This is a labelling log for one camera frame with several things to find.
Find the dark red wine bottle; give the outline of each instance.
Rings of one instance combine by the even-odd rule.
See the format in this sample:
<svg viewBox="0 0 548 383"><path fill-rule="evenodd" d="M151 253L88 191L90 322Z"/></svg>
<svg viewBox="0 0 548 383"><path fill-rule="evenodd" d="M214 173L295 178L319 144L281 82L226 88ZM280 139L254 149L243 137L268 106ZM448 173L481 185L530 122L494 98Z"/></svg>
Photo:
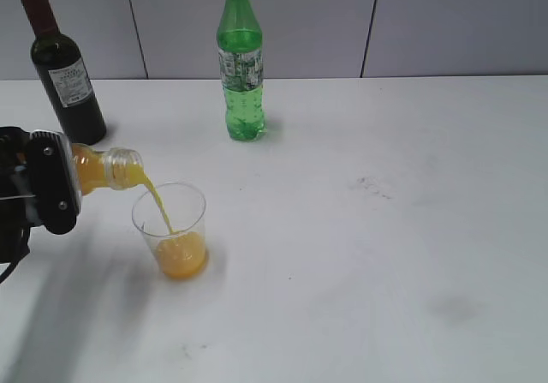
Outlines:
<svg viewBox="0 0 548 383"><path fill-rule="evenodd" d="M92 145L106 134L92 83L76 43L59 32L48 0L21 0L36 39L31 58L64 133Z"/></svg>

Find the green bottle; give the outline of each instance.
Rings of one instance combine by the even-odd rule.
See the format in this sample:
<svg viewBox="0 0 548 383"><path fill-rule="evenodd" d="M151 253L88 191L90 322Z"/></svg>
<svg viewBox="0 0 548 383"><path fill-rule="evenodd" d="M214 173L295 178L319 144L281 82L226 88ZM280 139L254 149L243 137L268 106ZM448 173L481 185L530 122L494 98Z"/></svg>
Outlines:
<svg viewBox="0 0 548 383"><path fill-rule="evenodd" d="M226 0L217 30L226 126L237 141L265 131L263 112L263 33L249 0Z"/></svg>

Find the plastic cup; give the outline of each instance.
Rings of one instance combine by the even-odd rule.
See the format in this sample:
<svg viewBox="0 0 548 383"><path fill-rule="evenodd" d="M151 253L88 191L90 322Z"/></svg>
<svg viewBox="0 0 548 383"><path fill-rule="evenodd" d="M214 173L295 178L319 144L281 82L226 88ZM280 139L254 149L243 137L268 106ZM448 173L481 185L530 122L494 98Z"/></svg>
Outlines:
<svg viewBox="0 0 548 383"><path fill-rule="evenodd" d="M174 233L170 234L156 201L148 191L135 202L132 220L166 276L191 278L201 272L208 259L204 225L206 198L187 183L164 183L156 190Z"/></svg>

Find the wine bottle label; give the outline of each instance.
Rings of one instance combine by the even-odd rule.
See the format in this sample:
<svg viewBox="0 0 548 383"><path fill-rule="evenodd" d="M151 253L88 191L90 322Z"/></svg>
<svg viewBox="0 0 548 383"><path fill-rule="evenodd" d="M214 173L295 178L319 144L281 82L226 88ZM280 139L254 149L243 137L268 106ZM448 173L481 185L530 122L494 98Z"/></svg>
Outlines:
<svg viewBox="0 0 548 383"><path fill-rule="evenodd" d="M246 92L263 84L263 53L260 48L247 53L219 49L221 82L227 89Z"/></svg>
<svg viewBox="0 0 548 383"><path fill-rule="evenodd" d="M62 69L48 70L63 107L71 107L86 100L93 92L82 58Z"/></svg>

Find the wine bottle neck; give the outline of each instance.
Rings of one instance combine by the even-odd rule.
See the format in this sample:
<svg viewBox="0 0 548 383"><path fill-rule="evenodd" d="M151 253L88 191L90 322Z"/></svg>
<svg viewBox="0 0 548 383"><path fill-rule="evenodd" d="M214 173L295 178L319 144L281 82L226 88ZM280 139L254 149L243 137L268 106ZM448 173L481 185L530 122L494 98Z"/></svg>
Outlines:
<svg viewBox="0 0 548 383"><path fill-rule="evenodd" d="M49 0L21 0L37 38L59 33Z"/></svg>

